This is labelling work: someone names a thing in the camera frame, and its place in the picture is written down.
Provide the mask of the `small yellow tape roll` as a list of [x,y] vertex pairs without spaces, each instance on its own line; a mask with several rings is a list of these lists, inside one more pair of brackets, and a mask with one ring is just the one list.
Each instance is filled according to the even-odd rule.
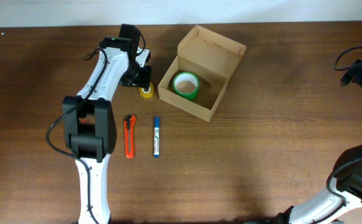
[[151,98],[154,95],[154,86],[150,82],[150,85],[148,88],[139,88],[140,95],[144,98]]

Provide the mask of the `green tape roll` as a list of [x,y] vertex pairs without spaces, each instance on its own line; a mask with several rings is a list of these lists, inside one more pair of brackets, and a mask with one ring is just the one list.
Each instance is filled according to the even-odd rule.
[[189,101],[192,101],[197,97],[199,87],[199,78],[191,72],[181,72],[173,79],[173,88],[175,92]]

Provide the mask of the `brown cardboard box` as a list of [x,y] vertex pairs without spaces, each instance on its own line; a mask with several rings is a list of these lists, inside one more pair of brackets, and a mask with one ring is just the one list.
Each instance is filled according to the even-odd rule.
[[[159,98],[185,112],[210,121],[229,79],[241,62],[247,47],[199,25],[178,44],[177,56],[158,84]],[[193,100],[175,90],[177,75],[197,76],[199,89]]]

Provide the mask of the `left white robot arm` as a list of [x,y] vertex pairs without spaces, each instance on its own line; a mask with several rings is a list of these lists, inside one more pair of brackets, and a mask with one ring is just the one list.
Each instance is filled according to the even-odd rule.
[[62,102],[65,145],[80,178],[79,223],[111,222],[107,171],[117,141],[112,99],[118,85],[151,89],[151,53],[139,46],[144,42],[136,26],[122,24],[118,36],[106,36],[86,56],[98,55],[90,78],[76,96]]

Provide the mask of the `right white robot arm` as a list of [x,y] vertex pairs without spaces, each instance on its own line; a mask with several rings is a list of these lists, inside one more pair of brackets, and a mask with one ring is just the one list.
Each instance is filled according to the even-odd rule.
[[279,213],[272,223],[335,223],[362,207],[362,145],[347,149],[336,161],[326,186],[303,204]]

